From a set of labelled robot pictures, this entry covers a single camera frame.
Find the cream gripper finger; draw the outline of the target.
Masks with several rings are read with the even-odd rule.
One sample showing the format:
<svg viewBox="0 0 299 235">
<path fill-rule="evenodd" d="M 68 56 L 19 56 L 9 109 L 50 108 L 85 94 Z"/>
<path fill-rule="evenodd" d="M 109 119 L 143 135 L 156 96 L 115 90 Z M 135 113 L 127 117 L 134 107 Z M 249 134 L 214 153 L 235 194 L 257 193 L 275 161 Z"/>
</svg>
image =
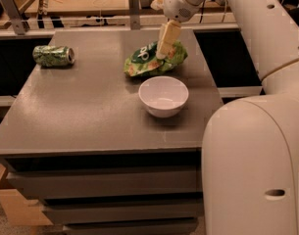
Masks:
<svg viewBox="0 0 299 235">
<path fill-rule="evenodd" d="M 181 24 L 175 20 L 164 23 L 159 32 L 156 57 L 165 59 L 180 35 Z"/>
<path fill-rule="evenodd" d="M 164 8 L 164 0 L 153 0 L 150 7 L 155 11 L 162 10 Z"/>
</svg>

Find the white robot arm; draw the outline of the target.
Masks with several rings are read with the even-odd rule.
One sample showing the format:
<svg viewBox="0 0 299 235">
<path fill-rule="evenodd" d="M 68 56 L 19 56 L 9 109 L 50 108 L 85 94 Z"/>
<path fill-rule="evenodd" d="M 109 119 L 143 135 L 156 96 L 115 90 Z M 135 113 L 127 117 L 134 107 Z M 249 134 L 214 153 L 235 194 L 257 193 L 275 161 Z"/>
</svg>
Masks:
<svg viewBox="0 0 299 235">
<path fill-rule="evenodd" d="M 186 22 L 205 0 L 164 0 Z M 299 235 L 299 27 L 277 0 L 227 0 L 262 96 L 210 118 L 202 142 L 207 235 Z"/>
</svg>

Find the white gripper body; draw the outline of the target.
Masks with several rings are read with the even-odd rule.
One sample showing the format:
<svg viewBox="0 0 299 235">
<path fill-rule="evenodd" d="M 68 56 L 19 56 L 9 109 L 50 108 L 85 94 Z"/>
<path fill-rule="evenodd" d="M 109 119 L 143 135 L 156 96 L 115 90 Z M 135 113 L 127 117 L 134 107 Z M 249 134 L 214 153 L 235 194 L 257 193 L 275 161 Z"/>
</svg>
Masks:
<svg viewBox="0 0 299 235">
<path fill-rule="evenodd" d="M 200 0 L 164 0 L 163 5 L 168 19 L 185 23 L 199 11 Z"/>
</svg>

